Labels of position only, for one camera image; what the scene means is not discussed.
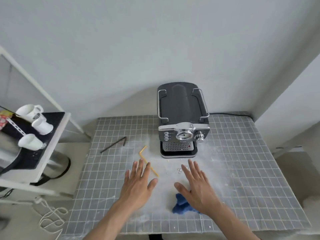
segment hand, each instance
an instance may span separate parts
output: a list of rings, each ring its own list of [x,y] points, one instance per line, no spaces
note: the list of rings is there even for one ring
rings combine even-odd
[[[151,163],[148,162],[144,169],[143,175],[143,160],[139,160],[137,170],[137,161],[133,162],[131,175],[129,170],[126,170],[124,176],[124,184],[121,189],[119,202],[130,206],[132,212],[141,208],[151,196],[151,192],[156,186],[158,179],[154,178],[148,184],[148,177],[150,173]]]
[[[203,171],[199,169],[196,161],[188,160],[190,171],[181,165],[186,178],[189,181],[191,191],[189,192],[181,183],[174,183],[175,188],[181,193],[189,204],[205,215],[210,215],[212,208],[219,203],[219,199],[209,184],[209,181]]]

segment mug handle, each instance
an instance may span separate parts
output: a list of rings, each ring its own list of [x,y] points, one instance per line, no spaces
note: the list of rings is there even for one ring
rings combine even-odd
[[[43,108],[42,108],[42,106],[41,105],[35,105],[34,106],[36,109],[38,109],[39,111],[40,111],[40,113],[43,113]]]

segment yellow straw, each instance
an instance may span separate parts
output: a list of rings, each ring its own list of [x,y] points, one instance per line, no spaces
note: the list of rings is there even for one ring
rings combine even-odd
[[[146,148],[147,146],[145,145],[142,150],[139,152],[140,157],[144,160],[144,162],[147,164],[147,160],[144,158],[144,156],[141,155],[141,153],[143,152],[143,150]],[[154,172],[154,174],[159,177],[159,175],[153,170],[153,168],[151,167],[151,170]]]

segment blue cloth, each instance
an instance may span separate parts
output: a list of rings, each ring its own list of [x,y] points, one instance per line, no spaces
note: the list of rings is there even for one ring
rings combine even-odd
[[[177,198],[177,204],[174,206],[174,208],[172,209],[173,213],[177,213],[177,214],[184,214],[185,212],[191,211],[191,212],[198,212],[196,209],[194,209],[192,206],[190,206],[190,204],[187,202],[186,198],[183,197],[182,194],[177,193],[176,194],[176,198]]]

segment drip tray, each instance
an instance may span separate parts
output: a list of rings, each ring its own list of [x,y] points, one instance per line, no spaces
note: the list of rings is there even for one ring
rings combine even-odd
[[[193,151],[193,142],[162,142],[162,148],[165,152]]]

